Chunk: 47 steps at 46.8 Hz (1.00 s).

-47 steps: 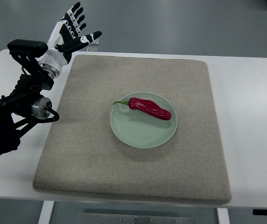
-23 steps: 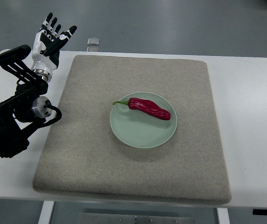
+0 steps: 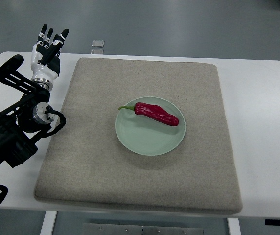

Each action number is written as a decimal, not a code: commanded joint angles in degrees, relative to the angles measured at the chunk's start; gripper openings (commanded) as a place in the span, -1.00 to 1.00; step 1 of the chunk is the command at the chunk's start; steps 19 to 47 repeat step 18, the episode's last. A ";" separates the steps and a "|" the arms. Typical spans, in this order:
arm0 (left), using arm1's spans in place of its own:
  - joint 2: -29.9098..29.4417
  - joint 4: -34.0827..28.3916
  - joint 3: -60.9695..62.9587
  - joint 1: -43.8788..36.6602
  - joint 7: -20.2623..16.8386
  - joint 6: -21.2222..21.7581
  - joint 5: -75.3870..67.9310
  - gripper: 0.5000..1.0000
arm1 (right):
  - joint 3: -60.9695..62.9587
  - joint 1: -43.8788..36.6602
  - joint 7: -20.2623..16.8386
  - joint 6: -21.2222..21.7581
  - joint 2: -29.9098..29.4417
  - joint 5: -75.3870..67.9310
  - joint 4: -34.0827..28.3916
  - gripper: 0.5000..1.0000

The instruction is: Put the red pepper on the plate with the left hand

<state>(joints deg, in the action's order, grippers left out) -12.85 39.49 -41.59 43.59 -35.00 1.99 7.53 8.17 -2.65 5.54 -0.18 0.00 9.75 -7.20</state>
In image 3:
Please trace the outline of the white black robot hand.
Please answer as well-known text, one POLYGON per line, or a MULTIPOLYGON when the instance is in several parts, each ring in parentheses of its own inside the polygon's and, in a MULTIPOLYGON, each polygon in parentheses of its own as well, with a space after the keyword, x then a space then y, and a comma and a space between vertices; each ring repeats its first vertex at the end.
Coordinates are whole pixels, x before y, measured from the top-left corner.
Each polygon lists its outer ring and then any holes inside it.
POLYGON ((33 46, 31 80, 49 91, 60 74, 60 54, 68 34, 69 30, 64 29, 61 34, 53 35, 53 29, 44 24, 33 46))

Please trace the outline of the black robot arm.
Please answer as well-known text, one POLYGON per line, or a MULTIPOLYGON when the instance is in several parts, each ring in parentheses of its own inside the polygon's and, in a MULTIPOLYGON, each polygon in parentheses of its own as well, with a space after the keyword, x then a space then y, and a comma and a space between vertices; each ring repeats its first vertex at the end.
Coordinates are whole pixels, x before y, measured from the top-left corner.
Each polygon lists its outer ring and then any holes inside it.
POLYGON ((17 54, 0 67, 0 82, 23 92, 21 99, 0 112, 0 164, 17 167, 37 151, 36 142, 59 132, 65 116, 49 104, 50 92, 21 75, 24 58, 17 54))

